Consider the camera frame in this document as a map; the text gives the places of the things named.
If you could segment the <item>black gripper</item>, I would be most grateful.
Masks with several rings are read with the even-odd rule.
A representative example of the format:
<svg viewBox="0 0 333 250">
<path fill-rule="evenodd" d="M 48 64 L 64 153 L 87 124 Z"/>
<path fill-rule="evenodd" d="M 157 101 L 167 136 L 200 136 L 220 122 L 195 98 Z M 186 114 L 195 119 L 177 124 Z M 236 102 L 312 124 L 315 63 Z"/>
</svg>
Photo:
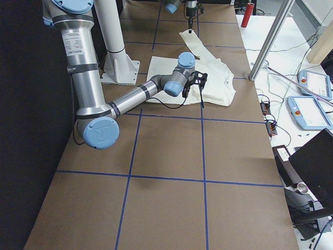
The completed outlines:
<svg viewBox="0 0 333 250">
<path fill-rule="evenodd" d="M 186 17 L 188 18 L 188 32 L 192 33 L 193 18 L 197 12 L 197 0 L 188 0 L 185 3 Z"/>
<path fill-rule="evenodd" d="M 185 84 L 185 86 L 183 88 L 183 91 L 182 91 L 182 97 L 183 98 L 187 98 L 188 97 L 188 94 L 189 94 L 191 86 L 192 86 L 191 83 L 186 83 Z"/>
</svg>

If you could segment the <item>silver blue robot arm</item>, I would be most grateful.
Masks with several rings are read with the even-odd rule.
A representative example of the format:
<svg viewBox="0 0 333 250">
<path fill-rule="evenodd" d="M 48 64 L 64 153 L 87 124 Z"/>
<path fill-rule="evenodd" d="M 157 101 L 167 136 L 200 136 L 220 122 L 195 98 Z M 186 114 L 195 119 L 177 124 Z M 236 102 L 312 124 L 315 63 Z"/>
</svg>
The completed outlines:
<svg viewBox="0 0 333 250">
<path fill-rule="evenodd" d="M 181 1 L 181 0 L 166 0 L 162 1 L 162 4 L 165 6 L 166 10 L 173 14 L 175 13 L 181 3 L 184 4 L 185 7 L 185 18 L 188 22 L 188 33 L 192 33 L 193 31 L 193 21 L 197 14 L 198 10 L 198 1 Z"/>
<path fill-rule="evenodd" d="M 120 129 L 116 119 L 150 99 L 160 91 L 176 97 L 195 78 L 195 57 L 183 52 L 169 75 L 156 75 L 118 99 L 106 103 L 91 29 L 97 19 L 110 65 L 108 76 L 116 83 L 127 83 L 138 72 L 137 61 L 125 52 L 117 4 L 115 1 L 43 1 L 46 25 L 61 32 L 67 56 L 71 87 L 76 91 L 79 109 L 73 130 L 95 149 L 111 147 Z"/>
</svg>

